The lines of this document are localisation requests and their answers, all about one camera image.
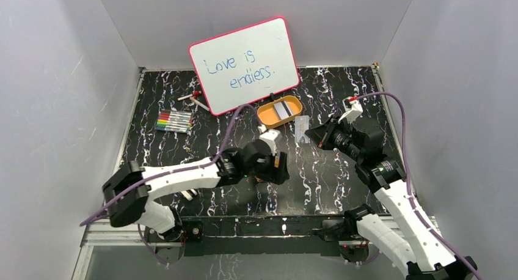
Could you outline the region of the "silver VIP card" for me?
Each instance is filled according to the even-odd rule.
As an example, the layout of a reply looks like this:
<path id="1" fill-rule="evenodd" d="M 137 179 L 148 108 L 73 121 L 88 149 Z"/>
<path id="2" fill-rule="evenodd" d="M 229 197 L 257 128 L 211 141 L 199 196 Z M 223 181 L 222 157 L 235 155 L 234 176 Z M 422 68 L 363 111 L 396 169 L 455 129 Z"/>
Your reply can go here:
<path id="1" fill-rule="evenodd" d="M 298 144 L 310 143 L 310 138 L 305 134 L 309 129 L 309 116 L 296 116 L 294 120 L 294 137 Z"/>

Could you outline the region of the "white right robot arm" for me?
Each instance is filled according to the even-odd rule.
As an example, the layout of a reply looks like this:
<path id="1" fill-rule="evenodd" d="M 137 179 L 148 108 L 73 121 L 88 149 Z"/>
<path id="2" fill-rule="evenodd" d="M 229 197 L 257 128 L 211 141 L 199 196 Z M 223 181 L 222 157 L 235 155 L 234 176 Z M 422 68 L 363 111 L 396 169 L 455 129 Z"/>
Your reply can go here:
<path id="1" fill-rule="evenodd" d="M 366 204 L 345 212 L 345 234 L 375 244 L 405 279 L 472 279 L 477 266 L 471 257 L 447 247 L 407 188 L 399 162 L 384 153 L 384 133 L 370 119 L 349 123 L 333 117 L 305 131 L 320 149 L 337 149 L 355 162 L 359 179 L 391 214 L 401 235 L 387 227 Z"/>

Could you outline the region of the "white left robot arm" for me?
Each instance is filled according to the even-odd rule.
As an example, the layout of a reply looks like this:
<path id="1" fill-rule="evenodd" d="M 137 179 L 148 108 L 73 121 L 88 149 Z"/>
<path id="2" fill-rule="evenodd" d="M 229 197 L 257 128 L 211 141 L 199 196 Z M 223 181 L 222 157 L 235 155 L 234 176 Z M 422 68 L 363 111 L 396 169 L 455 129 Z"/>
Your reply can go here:
<path id="1" fill-rule="evenodd" d="M 132 161 L 102 187 L 110 225 L 140 224 L 175 241 L 184 230 L 179 212 L 157 199 L 187 190 L 235 185 L 246 176 L 281 185 L 290 177 L 287 162 L 286 152 L 272 150 L 261 139 L 188 164 L 143 167 Z"/>

